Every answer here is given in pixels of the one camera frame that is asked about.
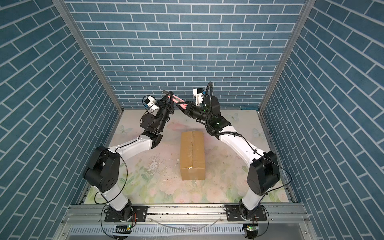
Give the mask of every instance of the black mounting plate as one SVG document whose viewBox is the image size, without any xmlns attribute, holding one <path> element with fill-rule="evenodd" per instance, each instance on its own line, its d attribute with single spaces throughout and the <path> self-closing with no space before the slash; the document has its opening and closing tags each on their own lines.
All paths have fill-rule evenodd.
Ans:
<svg viewBox="0 0 384 240">
<path fill-rule="evenodd" d="M 145 219 L 147 217 L 148 206 L 132 206 L 132 210 L 134 213 L 136 213 L 136 222 L 144 222 L 145 221 Z M 121 221 L 119 219 L 115 218 L 113 214 L 109 214 L 108 208 L 106 208 L 104 210 L 104 213 L 107 214 L 105 216 L 105 219 L 104 219 L 105 222 L 121 223 Z"/>
<path fill-rule="evenodd" d="M 227 212 L 227 221 L 228 222 L 237 222 L 244 221 L 240 215 L 239 205 L 225 205 L 224 210 Z M 266 221 L 265 208 L 263 205 L 260 205 L 255 212 L 257 221 Z"/>
</svg>

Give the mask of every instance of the aluminum frame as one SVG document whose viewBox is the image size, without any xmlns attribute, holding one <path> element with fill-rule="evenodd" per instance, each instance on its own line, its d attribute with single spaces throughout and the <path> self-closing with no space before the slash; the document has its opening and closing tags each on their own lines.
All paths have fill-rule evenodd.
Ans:
<svg viewBox="0 0 384 240">
<path fill-rule="evenodd" d="M 265 135 L 265 138 L 268 142 L 269 148 L 271 149 L 272 152 L 274 152 L 277 155 L 277 161 L 278 161 L 279 165 L 283 166 L 283 163 L 281 162 L 281 157 L 279 155 L 279 152 L 277 151 L 277 147 L 276 147 L 276 145 L 272 139 L 271 132 L 269 131 L 269 128 L 266 124 L 264 114 L 261 112 L 258 112 L 257 115 L 259 116 L 259 120 L 260 120 L 260 123 L 262 125 L 264 135 Z M 288 174 L 285 171 L 281 171 L 280 169 L 279 169 L 279 171 L 280 171 L 281 181 L 283 182 L 283 184 L 287 183 L 289 181 Z M 288 184 L 285 187 L 287 188 L 289 195 L 291 196 L 291 201 L 292 202 L 298 202 L 297 197 L 295 196 L 295 192 L 292 189 L 292 185 Z"/>
<path fill-rule="evenodd" d="M 228 222 L 225 204 L 146 204 L 148 206 L 145 222 L 137 223 L 139 226 L 153 226 L 157 222 L 166 225 L 191 225 L 191 224 L 213 224 L 214 226 L 227 226 L 228 224 L 243 224 L 248 221 Z M 311 234 L 311 223 L 302 203 L 265 203 L 270 218 L 270 225 L 277 223 L 299 224 L 304 240 L 316 240 Z M 64 219 L 62 220 L 54 240 L 65 240 L 71 233 L 73 227 L 100 226 L 100 214 L 104 205 L 70 205 Z M 260 226 L 268 221 L 259 221 Z M 116 223 L 103 222 L 104 228 L 110 228 Z"/>
<path fill-rule="evenodd" d="M 316 0 L 306 0 L 305 1 L 303 8 L 301 9 L 299 18 L 297 19 L 297 23 L 295 24 L 295 26 L 292 30 L 291 36 L 288 40 L 288 43 L 287 43 L 286 47 L 284 48 L 284 52 L 281 55 L 279 64 L 277 65 L 277 67 L 275 69 L 275 72 L 272 76 L 271 82 L 269 83 L 269 85 L 265 91 L 262 102 L 260 103 L 260 107 L 259 107 L 260 112 L 264 111 L 266 104 L 267 104 L 269 98 L 271 97 L 271 94 L 272 94 L 272 92 L 273 92 L 273 90 L 277 84 L 277 81 L 279 80 L 279 77 L 280 77 L 280 75 L 281 75 L 281 73 L 285 67 L 285 64 L 287 63 L 288 57 L 291 54 L 292 49 L 295 46 L 297 39 L 299 38 L 300 32 L 303 29 L 304 24 L 307 21 L 307 18 L 309 16 L 315 2 L 316 2 Z"/>
<path fill-rule="evenodd" d="M 109 84 L 107 78 L 105 77 L 103 70 L 101 69 L 99 63 L 97 62 L 95 56 L 93 55 L 88 43 L 85 41 L 85 38 L 82 35 L 79 29 L 79 26 L 76 24 L 64 0 L 52 0 L 52 2 L 55 5 L 57 11 L 60 13 L 60 16 L 63 18 L 64 22 L 66 23 L 68 29 L 71 31 L 80 49 L 83 51 L 84 56 L 87 58 L 92 69 L 95 71 L 96 75 L 98 76 L 99 81 L 104 86 L 109 97 L 112 99 L 112 102 L 116 106 L 117 110 L 119 111 L 119 113 L 122 113 L 123 107 L 120 104 L 120 101 L 118 100 L 111 85 Z"/>
</svg>

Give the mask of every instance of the black cable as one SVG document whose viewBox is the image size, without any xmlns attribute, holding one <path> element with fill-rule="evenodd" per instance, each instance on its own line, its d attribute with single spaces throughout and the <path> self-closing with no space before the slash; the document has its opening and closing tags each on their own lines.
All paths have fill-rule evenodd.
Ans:
<svg viewBox="0 0 384 240">
<path fill-rule="evenodd" d="M 125 178 L 125 182 L 124 182 L 124 185 L 123 185 L 123 187 L 121 188 L 121 190 L 120 190 L 120 192 L 116 195 L 116 197 L 114 197 L 114 198 L 112 198 L 111 200 L 107 200 L 107 199 L 105 199 L 105 197 L 103 196 L 103 195 L 101 195 L 104 199 L 105 199 L 105 201 L 106 202 L 104 202 L 104 203 L 98 203 L 98 202 L 96 202 L 96 195 L 99 193 L 99 192 L 97 192 L 96 194 L 95 194 L 95 197 L 93 198 L 93 200 L 94 200 L 94 202 L 96 203 L 96 204 L 107 204 L 107 203 L 110 203 L 110 202 L 112 202 L 113 200 L 115 200 L 119 195 L 120 195 L 120 193 L 123 191 L 123 189 L 124 189 L 124 187 L 125 187 L 125 184 L 127 183 L 127 180 L 128 180 L 128 167 L 127 167 L 127 164 L 125 163 L 125 161 L 124 161 L 124 159 L 121 157 L 121 155 L 118 153 L 118 152 L 116 152 L 119 156 L 120 156 L 120 158 L 122 159 L 122 161 L 123 161 L 123 163 L 124 163 L 124 165 L 125 165 L 125 169 L 126 169 L 126 172 L 127 172 L 127 177 Z"/>
<path fill-rule="evenodd" d="M 101 210 L 101 214 L 100 214 L 100 226 L 101 226 L 101 229 L 103 230 L 103 232 L 104 232 L 105 235 L 107 235 L 108 237 L 113 238 L 114 240 L 116 240 L 116 238 L 109 236 L 109 235 L 104 231 L 104 228 L 103 228 L 103 220 L 101 219 L 101 217 L 102 217 L 102 215 L 103 215 L 103 211 L 104 211 L 105 206 L 106 206 L 106 205 L 104 205 L 104 206 L 103 206 L 103 209 Z"/>
<path fill-rule="evenodd" d="M 131 145 L 132 143 L 137 142 L 137 140 L 138 140 L 138 139 L 136 139 L 135 141 L 130 142 L 130 143 L 128 143 L 128 144 L 125 144 L 125 145 L 123 145 L 123 146 L 119 146 L 119 148 L 122 148 L 122 147 L 125 147 L 125 146 L 128 146 L 128 145 Z"/>
<path fill-rule="evenodd" d="M 143 119 L 143 117 L 144 117 L 144 115 L 145 115 L 146 113 L 153 113 L 153 112 L 155 111 L 155 110 L 152 109 L 152 112 L 148 112 L 149 109 L 150 109 L 150 108 L 146 109 L 145 113 L 141 116 L 141 118 L 140 118 L 140 120 L 139 120 L 139 123 L 140 123 L 140 124 L 141 124 L 141 120 Z"/>
<path fill-rule="evenodd" d="M 262 196 L 262 198 L 259 200 L 259 205 L 261 203 L 261 201 L 263 200 L 263 198 L 265 197 L 265 194 Z"/>
<path fill-rule="evenodd" d="M 285 186 L 287 186 L 288 184 L 290 184 L 290 183 L 292 182 L 292 175 L 291 175 L 287 170 L 285 170 L 285 168 L 280 167 L 278 164 L 272 162 L 272 161 L 269 160 L 268 158 L 266 158 L 266 157 L 264 157 L 263 155 L 261 155 L 260 153 L 258 153 L 255 149 L 253 149 L 253 147 L 249 144 L 248 140 L 246 140 L 245 137 L 242 137 L 242 138 L 247 142 L 248 146 L 252 149 L 252 151 L 253 151 L 254 154 L 256 153 L 257 155 L 259 155 L 260 157 L 264 158 L 265 160 L 267 160 L 267 161 L 273 163 L 274 165 L 278 166 L 280 169 L 284 170 L 284 171 L 289 175 L 289 177 L 290 177 L 290 180 L 289 180 L 286 184 L 283 184 L 283 185 L 280 186 L 280 187 L 271 189 L 271 190 L 265 192 L 265 194 L 268 195 L 269 192 L 271 192 L 271 191 L 273 191 L 273 190 L 277 190 L 277 189 L 282 188 L 282 187 L 285 187 Z"/>
<path fill-rule="evenodd" d="M 226 209 L 225 209 L 225 206 L 229 206 L 229 204 L 224 205 L 224 206 L 223 206 L 223 210 L 224 210 L 226 213 L 230 212 L 229 210 L 226 210 Z M 241 215 L 241 213 L 240 213 L 239 210 L 235 210 L 235 212 L 238 213 L 239 215 Z"/>
<path fill-rule="evenodd" d="M 205 97 L 207 96 L 207 92 L 209 90 L 209 109 L 208 109 L 208 112 L 207 114 L 205 115 L 205 129 L 207 131 L 207 133 L 211 136 L 214 136 L 214 137 L 217 137 L 217 136 L 221 136 L 221 135 L 234 135 L 234 136 L 237 136 L 237 137 L 242 137 L 243 135 L 241 135 L 240 133 L 237 133 L 237 132 L 220 132 L 220 133 L 211 133 L 211 131 L 209 130 L 208 128 L 208 116 L 209 114 L 211 113 L 212 111 L 212 95 L 213 95 L 213 85 L 212 85 L 212 82 L 209 82 L 208 85 L 207 85 L 207 88 L 205 89 L 205 94 L 204 94 L 204 99 Z"/>
<path fill-rule="evenodd" d="M 253 239 L 263 236 L 268 231 L 268 227 L 269 227 L 269 213 L 268 213 L 266 208 L 264 208 L 264 209 L 265 209 L 266 213 L 268 214 L 268 225 L 266 226 L 266 230 L 262 234 L 254 237 Z"/>
<path fill-rule="evenodd" d="M 136 227 L 136 213 L 131 211 L 131 215 L 132 215 L 132 220 L 133 220 L 133 214 L 135 214 L 135 225 L 132 225 L 132 227 L 130 227 L 131 229 Z"/>
</svg>

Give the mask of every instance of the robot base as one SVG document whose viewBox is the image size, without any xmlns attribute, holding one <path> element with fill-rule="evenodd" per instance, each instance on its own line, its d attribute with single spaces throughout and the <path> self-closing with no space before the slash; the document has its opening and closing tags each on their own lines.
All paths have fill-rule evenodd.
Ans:
<svg viewBox="0 0 384 240">
<path fill-rule="evenodd" d="M 263 205 L 260 205 L 259 207 L 256 207 L 252 210 L 252 212 L 249 212 L 244 219 L 244 217 L 241 214 L 239 205 L 224 205 L 224 210 L 227 212 L 227 221 L 228 222 L 237 222 L 237 221 L 250 221 L 254 216 L 256 216 L 257 221 L 266 221 L 266 215 L 265 215 L 265 208 Z"/>
<path fill-rule="evenodd" d="M 131 206 L 129 202 L 123 210 L 116 211 L 112 207 L 104 210 L 106 214 L 105 222 L 135 222 L 132 217 L 136 216 L 136 222 L 145 222 L 147 217 L 148 206 Z"/>
</svg>

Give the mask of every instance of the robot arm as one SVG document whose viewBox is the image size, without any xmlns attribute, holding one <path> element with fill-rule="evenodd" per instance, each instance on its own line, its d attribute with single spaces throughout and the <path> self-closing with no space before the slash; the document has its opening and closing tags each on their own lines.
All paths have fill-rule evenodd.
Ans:
<svg viewBox="0 0 384 240">
<path fill-rule="evenodd" d="M 250 188 L 240 200 L 239 210 L 244 219 L 251 219 L 264 195 L 280 180 L 277 157 L 271 151 L 266 153 L 250 144 L 236 132 L 231 123 L 221 116 L 220 104 L 217 97 L 212 95 L 212 88 L 213 84 L 209 82 L 202 99 L 202 89 L 194 89 L 197 102 L 185 102 L 177 98 L 174 101 L 185 115 L 204 124 L 210 135 L 230 146 L 249 165 L 247 182 Z"/>
<path fill-rule="evenodd" d="M 273 152 L 265 153 L 256 146 L 248 143 L 241 134 L 228 122 L 220 112 L 218 99 L 212 95 L 210 82 L 203 95 L 202 89 L 194 91 L 197 102 L 185 102 L 173 95 L 172 92 L 159 101 L 148 97 L 144 102 L 148 108 L 157 109 L 154 116 L 146 113 L 142 117 L 140 126 L 144 132 L 136 139 L 120 144 L 109 149 L 98 147 L 90 157 L 83 177 L 93 186 L 96 186 L 110 206 L 110 214 L 121 220 L 127 221 L 131 217 L 131 202 L 123 194 L 122 189 L 116 184 L 119 175 L 120 161 L 126 161 L 134 155 L 156 147 L 161 141 L 160 134 L 169 114 L 174 113 L 174 102 L 187 116 L 196 119 L 205 125 L 207 132 L 230 146 L 249 165 L 247 182 L 249 189 L 239 202 L 239 210 L 244 219 L 251 219 L 264 197 L 265 193 L 280 180 L 277 167 L 277 157 Z"/>
<path fill-rule="evenodd" d="M 148 108 L 155 110 L 157 114 L 145 113 L 141 118 L 140 126 L 144 132 L 136 139 L 110 148 L 98 147 L 94 150 L 88 160 L 87 167 L 83 172 L 83 178 L 92 186 L 96 186 L 101 195 L 111 207 L 110 214 L 113 214 L 121 221 L 127 221 L 131 216 L 131 202 L 123 194 L 118 186 L 120 162 L 128 164 L 128 159 L 138 153 L 156 147 L 161 139 L 160 134 L 169 115 L 174 113 L 173 93 L 168 92 L 157 102 L 153 97 L 148 97 L 145 104 Z"/>
</svg>

